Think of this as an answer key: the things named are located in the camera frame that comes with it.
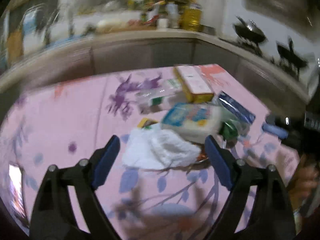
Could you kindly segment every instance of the pink tablecloth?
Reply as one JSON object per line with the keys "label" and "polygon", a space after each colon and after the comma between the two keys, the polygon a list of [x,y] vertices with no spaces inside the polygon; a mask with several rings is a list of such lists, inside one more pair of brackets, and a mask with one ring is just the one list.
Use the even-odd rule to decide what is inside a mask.
{"label": "pink tablecloth", "polygon": [[[15,155],[25,169],[24,195],[28,217],[42,178],[50,164],[75,165],[104,147],[116,134],[121,151],[97,197],[123,239],[201,239],[219,215],[228,190],[221,186],[212,167],[193,170],[148,172],[125,168],[121,157],[129,133],[143,117],[161,120],[165,112],[142,116],[134,94],[172,78],[172,68],[145,69],[94,76],[27,93],[16,102],[3,124],[2,156]],[[296,153],[264,134],[261,125],[268,109],[223,69],[209,77],[213,90],[221,90],[256,114],[247,137],[239,138],[231,152],[258,166],[275,163],[286,182],[292,176]],[[75,191],[71,200],[79,227],[87,230]],[[238,225],[245,227],[254,188]]]}

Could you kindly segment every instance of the white cloth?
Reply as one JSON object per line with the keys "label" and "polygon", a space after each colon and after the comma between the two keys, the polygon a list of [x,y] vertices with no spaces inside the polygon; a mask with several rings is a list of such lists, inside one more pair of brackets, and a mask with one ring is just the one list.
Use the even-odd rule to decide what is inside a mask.
{"label": "white cloth", "polygon": [[122,163],[151,170],[185,167],[196,161],[200,151],[171,130],[136,128],[131,131]]}

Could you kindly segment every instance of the screw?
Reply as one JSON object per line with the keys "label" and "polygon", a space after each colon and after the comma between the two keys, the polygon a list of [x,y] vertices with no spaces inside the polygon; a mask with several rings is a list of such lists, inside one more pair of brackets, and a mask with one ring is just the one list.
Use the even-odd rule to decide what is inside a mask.
{"label": "screw", "polygon": [[51,171],[51,172],[53,172],[53,171],[55,171],[56,168],[57,168],[56,165],[50,165],[49,168],[48,168],[48,170]]}
{"label": "screw", "polygon": [[237,159],[237,164],[242,167],[245,165],[245,160],[244,159]]}
{"label": "screw", "polygon": [[81,160],[79,161],[79,165],[80,165],[81,167],[87,166],[88,163],[89,163],[88,159],[81,159]]}
{"label": "screw", "polygon": [[273,164],[271,164],[271,165],[269,165],[269,167],[268,167],[268,169],[270,170],[270,171],[276,171],[276,166],[274,166]]}

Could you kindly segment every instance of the small yellow box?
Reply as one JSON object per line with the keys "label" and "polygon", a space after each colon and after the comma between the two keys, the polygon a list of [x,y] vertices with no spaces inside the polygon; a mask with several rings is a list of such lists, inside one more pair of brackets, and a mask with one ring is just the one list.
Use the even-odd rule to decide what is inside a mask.
{"label": "small yellow box", "polygon": [[214,93],[194,66],[176,66],[173,73],[182,85],[189,103],[204,103],[212,100]]}

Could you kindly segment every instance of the yellow cooking oil bottle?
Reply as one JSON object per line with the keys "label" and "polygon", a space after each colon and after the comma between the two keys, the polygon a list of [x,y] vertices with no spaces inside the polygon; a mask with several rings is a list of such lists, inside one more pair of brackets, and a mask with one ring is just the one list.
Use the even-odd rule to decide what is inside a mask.
{"label": "yellow cooking oil bottle", "polygon": [[187,31],[198,32],[200,29],[202,8],[195,0],[185,9],[183,14],[182,28]]}

